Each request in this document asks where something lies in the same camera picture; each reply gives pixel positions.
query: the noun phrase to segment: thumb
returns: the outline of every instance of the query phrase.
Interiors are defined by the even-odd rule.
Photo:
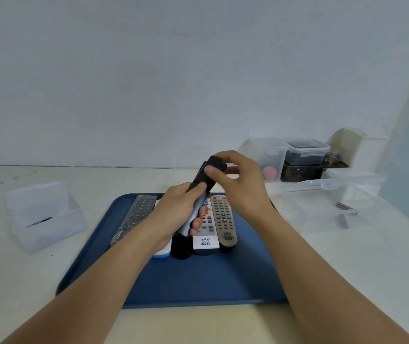
[[[206,182],[200,182],[195,188],[185,193],[187,198],[190,198],[193,202],[196,201],[206,190]]]
[[[225,173],[210,165],[204,168],[204,172],[207,176],[221,185],[225,191],[227,191],[227,188],[230,186],[231,181],[233,181]]]

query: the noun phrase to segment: red circular object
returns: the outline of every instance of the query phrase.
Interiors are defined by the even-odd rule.
[[[277,170],[272,166],[264,167],[262,170],[262,174],[265,180],[276,180],[276,178],[278,177]]]

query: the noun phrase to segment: table surface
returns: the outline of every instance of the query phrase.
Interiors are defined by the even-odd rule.
[[[164,192],[171,185],[190,181],[196,172],[0,167],[0,341],[53,298],[58,282],[116,197]],[[12,189],[52,181],[67,184],[83,208],[88,228],[27,255],[10,237],[5,195]],[[213,191],[223,189],[216,185]],[[271,194],[270,198],[289,219],[283,196]],[[409,332],[409,219],[389,207],[367,227],[303,236],[346,280]],[[288,305],[242,305],[122,310],[106,343],[127,342],[264,344],[303,340]]]

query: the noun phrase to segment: blue tray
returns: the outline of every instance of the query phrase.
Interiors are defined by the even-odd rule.
[[[161,198],[163,194],[149,193]],[[61,293],[109,247],[138,193],[111,204],[56,289]],[[238,243],[227,253],[192,255],[187,260],[151,259],[133,285],[123,308],[210,306],[286,302],[287,297],[262,239],[233,212]]]

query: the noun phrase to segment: left hand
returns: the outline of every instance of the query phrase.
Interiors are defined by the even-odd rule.
[[[189,186],[190,182],[169,187],[156,208],[145,220],[155,230],[159,241],[158,250],[164,248],[173,234],[187,221],[191,215],[193,203],[206,190],[204,182],[186,192]],[[198,217],[191,223],[190,235],[196,235],[197,230],[201,227],[202,218],[206,214],[207,206],[204,205],[200,208]]]

